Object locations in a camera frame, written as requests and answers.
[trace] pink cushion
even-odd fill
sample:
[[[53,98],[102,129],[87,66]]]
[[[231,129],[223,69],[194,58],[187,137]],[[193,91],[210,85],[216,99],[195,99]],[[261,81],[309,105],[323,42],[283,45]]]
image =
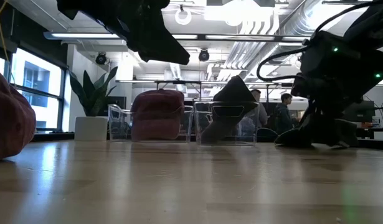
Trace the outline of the pink cushion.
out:
[[[0,74],[0,159],[20,153],[32,140],[35,126],[28,101]]]
[[[176,139],[184,112],[184,95],[175,90],[151,90],[138,95],[131,108],[132,140]]]

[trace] potted plant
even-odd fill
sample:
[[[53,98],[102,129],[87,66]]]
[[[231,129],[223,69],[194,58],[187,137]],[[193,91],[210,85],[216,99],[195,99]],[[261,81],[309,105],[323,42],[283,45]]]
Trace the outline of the potted plant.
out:
[[[78,96],[80,104],[85,112],[84,117],[76,117],[75,140],[76,141],[106,141],[107,117],[97,117],[98,112],[106,105],[106,99],[114,86],[107,92],[108,83],[115,77],[118,67],[113,68],[108,77],[102,75],[95,83],[92,83],[88,73],[83,73],[83,86],[79,83],[75,74],[70,71],[70,83],[73,92]]]

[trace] dark jacket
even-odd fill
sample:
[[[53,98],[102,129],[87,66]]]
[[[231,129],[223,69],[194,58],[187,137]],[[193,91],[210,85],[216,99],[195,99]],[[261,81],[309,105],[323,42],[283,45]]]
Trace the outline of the dark jacket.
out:
[[[275,109],[275,116],[275,131],[277,134],[282,134],[293,129],[293,121],[290,116],[290,111],[285,104],[277,104]]]

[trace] wooden table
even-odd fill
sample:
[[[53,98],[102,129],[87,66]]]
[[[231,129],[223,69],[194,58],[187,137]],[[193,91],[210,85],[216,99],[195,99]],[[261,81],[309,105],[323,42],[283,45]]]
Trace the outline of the wooden table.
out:
[[[383,223],[383,151],[49,142],[0,162],[1,223]]]

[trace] man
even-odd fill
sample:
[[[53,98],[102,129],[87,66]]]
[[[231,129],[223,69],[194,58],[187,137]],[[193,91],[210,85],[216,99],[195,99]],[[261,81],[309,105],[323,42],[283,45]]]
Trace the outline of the man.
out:
[[[256,102],[259,103],[261,94],[260,90],[252,90],[251,93],[255,98]],[[255,108],[255,114],[258,114],[257,128],[261,128],[262,126],[267,124],[267,113],[263,104],[260,104],[259,109]]]
[[[291,119],[288,105],[292,103],[292,95],[284,93],[281,96],[281,103],[277,104],[275,109],[275,127],[277,134],[282,134],[293,129],[295,121]]]

